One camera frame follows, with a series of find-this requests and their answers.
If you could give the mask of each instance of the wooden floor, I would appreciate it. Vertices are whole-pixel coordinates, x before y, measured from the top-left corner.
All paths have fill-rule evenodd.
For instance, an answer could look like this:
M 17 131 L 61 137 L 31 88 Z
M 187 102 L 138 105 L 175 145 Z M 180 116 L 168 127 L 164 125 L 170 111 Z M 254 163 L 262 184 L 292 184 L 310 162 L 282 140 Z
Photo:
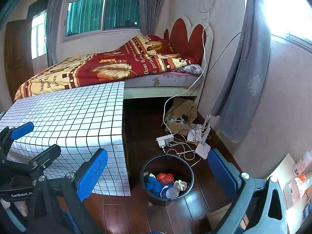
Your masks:
M 131 196 L 91 194 L 85 201 L 88 211 L 107 234 L 204 234 L 211 231 L 206 214 L 229 203 L 204 160 L 193 167 L 194 187 L 185 198 L 164 207 L 148 201 L 139 172 L 148 158 L 162 153 L 155 139 L 166 135 L 161 127 L 163 103 L 155 98 L 124 101 L 124 143 L 129 152 Z M 214 143 L 220 142 L 212 136 L 210 145 Z

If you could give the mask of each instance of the wooden door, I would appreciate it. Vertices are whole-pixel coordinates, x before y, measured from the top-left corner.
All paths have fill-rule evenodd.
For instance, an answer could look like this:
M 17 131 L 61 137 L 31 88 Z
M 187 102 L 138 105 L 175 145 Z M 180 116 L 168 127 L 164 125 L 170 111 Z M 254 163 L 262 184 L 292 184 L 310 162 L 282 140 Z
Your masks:
M 7 23 L 4 68 L 12 101 L 18 88 L 34 76 L 31 51 L 32 23 L 26 19 Z

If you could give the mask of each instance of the window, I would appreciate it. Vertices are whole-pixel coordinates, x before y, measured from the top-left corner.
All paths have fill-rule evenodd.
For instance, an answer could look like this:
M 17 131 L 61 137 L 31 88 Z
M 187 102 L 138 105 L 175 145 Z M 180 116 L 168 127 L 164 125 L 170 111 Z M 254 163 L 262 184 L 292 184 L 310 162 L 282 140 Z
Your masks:
M 46 54 L 46 10 L 32 19 L 32 58 Z
M 113 29 L 140 29 L 138 0 L 67 0 L 66 37 Z
M 266 16 L 271 34 L 306 44 L 312 41 L 312 8 L 307 0 L 266 0 Z

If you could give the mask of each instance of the blanket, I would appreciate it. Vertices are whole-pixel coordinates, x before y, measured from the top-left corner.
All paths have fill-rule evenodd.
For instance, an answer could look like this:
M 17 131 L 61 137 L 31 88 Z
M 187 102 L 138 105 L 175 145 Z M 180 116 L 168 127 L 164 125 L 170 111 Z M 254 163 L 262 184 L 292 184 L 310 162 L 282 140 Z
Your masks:
M 23 83 L 14 101 L 52 91 L 157 74 L 191 63 L 194 63 L 191 58 L 180 57 L 158 36 L 136 36 L 114 51 L 70 57 L 55 64 Z

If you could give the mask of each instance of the open cardboard box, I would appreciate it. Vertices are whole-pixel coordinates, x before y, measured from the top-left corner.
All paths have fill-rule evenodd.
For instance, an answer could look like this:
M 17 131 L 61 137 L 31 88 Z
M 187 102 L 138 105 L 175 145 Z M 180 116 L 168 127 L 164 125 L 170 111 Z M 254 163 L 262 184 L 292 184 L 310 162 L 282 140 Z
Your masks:
M 176 117 L 181 117 L 183 114 L 188 116 L 188 121 L 185 124 L 171 121 Z M 175 97 L 172 107 L 168 110 L 165 116 L 165 122 L 172 133 L 187 135 L 190 129 L 190 124 L 197 118 L 197 105 L 193 105 L 193 101 L 184 98 Z

